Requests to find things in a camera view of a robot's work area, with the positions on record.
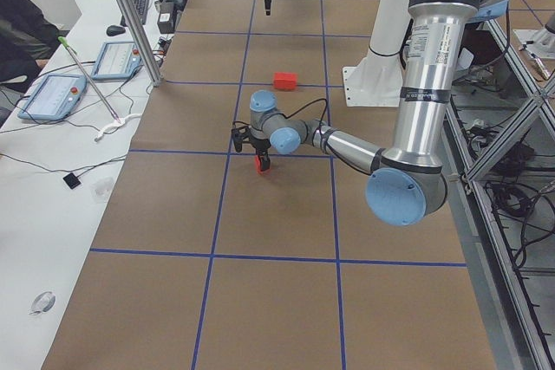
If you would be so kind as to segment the brown paper table mat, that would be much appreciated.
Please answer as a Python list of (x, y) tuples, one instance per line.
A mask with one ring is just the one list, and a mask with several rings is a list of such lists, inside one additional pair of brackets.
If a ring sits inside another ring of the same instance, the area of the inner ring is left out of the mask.
[(231, 124), (278, 106), (380, 146), (395, 110), (348, 107), (379, 0), (189, 0), (47, 369), (501, 369), (451, 200), (379, 221), (365, 177), (317, 149), (257, 173)]

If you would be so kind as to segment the blue teach pendant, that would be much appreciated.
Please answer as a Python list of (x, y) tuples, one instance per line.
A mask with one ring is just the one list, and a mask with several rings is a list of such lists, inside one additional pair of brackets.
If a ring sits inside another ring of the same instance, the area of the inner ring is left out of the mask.
[(95, 60), (91, 78), (95, 81), (125, 80), (140, 65), (140, 52), (134, 42), (104, 42)]
[(33, 121), (62, 120), (75, 109), (87, 85), (84, 75), (47, 75), (17, 117)]

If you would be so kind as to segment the black power adapter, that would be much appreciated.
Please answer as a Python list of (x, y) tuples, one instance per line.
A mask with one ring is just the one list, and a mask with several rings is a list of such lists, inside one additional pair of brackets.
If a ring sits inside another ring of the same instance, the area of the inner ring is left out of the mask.
[(158, 7), (157, 26), (161, 34), (172, 34), (175, 31), (176, 7), (174, 2), (161, 2)]

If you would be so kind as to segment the long grey stick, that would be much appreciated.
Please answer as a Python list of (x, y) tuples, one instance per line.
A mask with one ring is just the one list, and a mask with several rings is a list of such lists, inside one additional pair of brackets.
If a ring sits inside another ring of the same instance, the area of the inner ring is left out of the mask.
[(98, 97), (100, 98), (101, 102), (104, 104), (104, 106), (107, 108), (107, 110), (109, 111), (110, 115), (113, 117), (114, 121), (119, 123), (121, 121), (120, 116), (116, 113), (116, 111), (113, 109), (113, 107), (109, 104), (108, 100), (106, 99), (106, 97), (103, 95), (103, 93), (101, 92), (101, 90), (96, 86), (94, 80), (92, 79), (92, 77), (89, 75), (89, 73), (87, 72), (87, 70), (83, 67), (82, 63), (79, 61), (78, 57), (76, 56), (75, 51), (69, 46), (66, 38), (64, 36), (59, 36), (58, 37), (58, 41), (59, 43), (66, 49), (66, 51), (69, 53), (70, 57), (72, 58), (72, 60), (75, 62), (76, 66), (81, 70), (81, 72), (83, 73), (83, 75), (85, 76), (85, 78), (87, 79), (88, 83), (90, 84), (90, 86), (93, 88), (93, 90), (96, 92), (96, 94), (98, 95)]

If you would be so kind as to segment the red foam block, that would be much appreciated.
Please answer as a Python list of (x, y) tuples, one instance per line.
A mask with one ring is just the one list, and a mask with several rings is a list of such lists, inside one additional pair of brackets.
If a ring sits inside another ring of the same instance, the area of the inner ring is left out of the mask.
[(255, 156), (255, 167), (257, 173), (268, 172), (271, 169), (271, 161), (263, 155)]
[(297, 74), (282, 73), (281, 85), (283, 90), (294, 90), (297, 87)]
[(288, 75), (284, 72), (275, 72), (273, 75), (273, 87), (285, 90), (288, 87)]

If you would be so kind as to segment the blue teach pendant far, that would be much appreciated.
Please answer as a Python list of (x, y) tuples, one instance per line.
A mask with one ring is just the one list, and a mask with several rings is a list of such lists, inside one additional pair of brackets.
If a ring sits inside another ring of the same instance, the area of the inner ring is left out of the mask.
[(104, 42), (95, 60), (91, 78), (95, 81), (125, 80), (140, 65), (140, 52), (134, 42)]

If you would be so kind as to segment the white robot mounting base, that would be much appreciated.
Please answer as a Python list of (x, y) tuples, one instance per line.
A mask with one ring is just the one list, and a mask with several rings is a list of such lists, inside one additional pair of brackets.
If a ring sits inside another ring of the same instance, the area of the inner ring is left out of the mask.
[(464, 25), (476, 0), (380, 0), (368, 53), (343, 68), (350, 107), (432, 101), (451, 88)]

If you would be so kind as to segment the small black square pad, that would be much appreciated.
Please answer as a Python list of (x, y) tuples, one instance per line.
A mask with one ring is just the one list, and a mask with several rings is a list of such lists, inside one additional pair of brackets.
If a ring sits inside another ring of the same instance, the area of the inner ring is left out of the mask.
[(62, 180), (64, 181), (64, 183), (68, 186), (68, 188), (70, 190), (74, 190), (77, 186), (79, 186), (82, 182), (80, 181), (80, 179), (78, 178), (77, 175), (75, 175), (74, 173), (70, 172), (67, 173)]

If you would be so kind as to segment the black computer mouse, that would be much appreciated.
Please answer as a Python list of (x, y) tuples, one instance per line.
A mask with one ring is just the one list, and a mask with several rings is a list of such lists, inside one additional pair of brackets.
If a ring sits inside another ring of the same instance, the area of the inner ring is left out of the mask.
[(120, 25), (109, 25), (106, 28), (107, 36), (118, 36), (126, 32), (126, 28)]

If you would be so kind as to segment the clear tape roll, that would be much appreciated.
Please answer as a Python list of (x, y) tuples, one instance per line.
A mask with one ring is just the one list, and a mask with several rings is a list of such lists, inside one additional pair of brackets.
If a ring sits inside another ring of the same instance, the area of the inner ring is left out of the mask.
[(31, 303), (30, 315), (41, 315), (49, 312), (56, 304), (56, 295), (51, 291), (39, 294)]

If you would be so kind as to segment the aluminium frame post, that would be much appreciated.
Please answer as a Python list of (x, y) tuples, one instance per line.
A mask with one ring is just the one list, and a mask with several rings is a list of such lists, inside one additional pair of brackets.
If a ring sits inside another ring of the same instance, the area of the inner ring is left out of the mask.
[(151, 45), (147, 39), (147, 34), (143, 29), (140, 22), (138, 13), (134, 6), (133, 0), (116, 0), (121, 14), (124, 16), (128, 29), (131, 32), (131, 36), (136, 44), (139, 52), (140, 58), (143, 61), (144, 67), (147, 70), (148, 76), (156, 88), (160, 85), (162, 81), (160, 68), (157, 61), (153, 57), (153, 51)]

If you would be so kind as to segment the person in dark jacket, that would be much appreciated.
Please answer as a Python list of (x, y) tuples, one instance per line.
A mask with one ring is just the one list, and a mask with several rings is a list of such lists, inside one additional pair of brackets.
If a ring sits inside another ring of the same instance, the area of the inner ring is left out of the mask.
[(25, 93), (60, 45), (60, 30), (30, 0), (1, 0), (1, 80)]

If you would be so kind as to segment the aluminium truss frame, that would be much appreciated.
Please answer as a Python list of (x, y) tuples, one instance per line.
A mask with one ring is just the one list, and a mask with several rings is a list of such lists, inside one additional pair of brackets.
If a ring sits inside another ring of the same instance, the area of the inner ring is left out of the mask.
[(467, 33), (444, 143), (457, 215), (501, 369), (554, 366), (554, 75), (502, 20)]

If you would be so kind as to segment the blue teach pendant near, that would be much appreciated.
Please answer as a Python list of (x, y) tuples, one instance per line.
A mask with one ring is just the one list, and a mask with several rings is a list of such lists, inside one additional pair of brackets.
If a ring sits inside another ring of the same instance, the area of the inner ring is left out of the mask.
[(62, 120), (75, 109), (87, 85), (84, 75), (47, 75), (17, 117), (33, 121)]

